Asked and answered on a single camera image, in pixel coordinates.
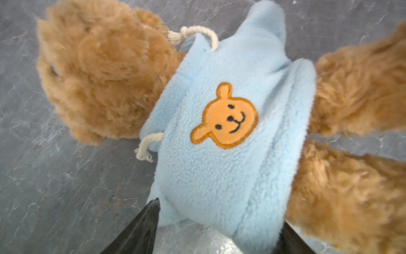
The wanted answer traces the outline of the light blue fleece hoodie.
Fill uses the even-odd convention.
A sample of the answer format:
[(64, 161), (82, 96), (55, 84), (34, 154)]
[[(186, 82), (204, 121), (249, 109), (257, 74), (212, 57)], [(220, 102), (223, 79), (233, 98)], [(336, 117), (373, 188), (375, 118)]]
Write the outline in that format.
[(237, 32), (188, 52), (140, 131), (158, 155), (159, 226), (199, 223), (245, 254), (269, 254), (284, 224), (316, 93), (310, 60), (285, 54), (283, 9), (255, 3)]

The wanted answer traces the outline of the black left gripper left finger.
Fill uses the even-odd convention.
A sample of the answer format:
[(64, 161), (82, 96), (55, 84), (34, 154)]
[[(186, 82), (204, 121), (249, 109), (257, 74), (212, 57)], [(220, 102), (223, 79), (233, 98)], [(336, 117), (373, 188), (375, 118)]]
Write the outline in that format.
[(101, 254), (152, 254), (159, 212), (159, 199), (150, 201)]

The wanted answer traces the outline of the brown teddy bear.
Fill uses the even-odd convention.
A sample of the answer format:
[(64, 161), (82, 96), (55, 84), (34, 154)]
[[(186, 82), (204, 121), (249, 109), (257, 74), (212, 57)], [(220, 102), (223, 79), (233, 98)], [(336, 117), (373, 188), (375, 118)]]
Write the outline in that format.
[[(77, 141), (137, 138), (185, 53), (154, 13), (118, 1), (60, 1), (38, 20), (38, 72)], [(316, 64), (309, 133), (406, 129), (406, 25)], [(305, 142), (287, 220), (348, 254), (406, 251), (406, 164)]]

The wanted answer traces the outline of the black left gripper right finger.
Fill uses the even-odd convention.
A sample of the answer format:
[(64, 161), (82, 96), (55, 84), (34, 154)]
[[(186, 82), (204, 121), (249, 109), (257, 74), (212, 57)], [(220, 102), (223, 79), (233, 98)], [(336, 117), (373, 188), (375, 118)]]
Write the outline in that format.
[(315, 254), (315, 252), (285, 221), (272, 254)]

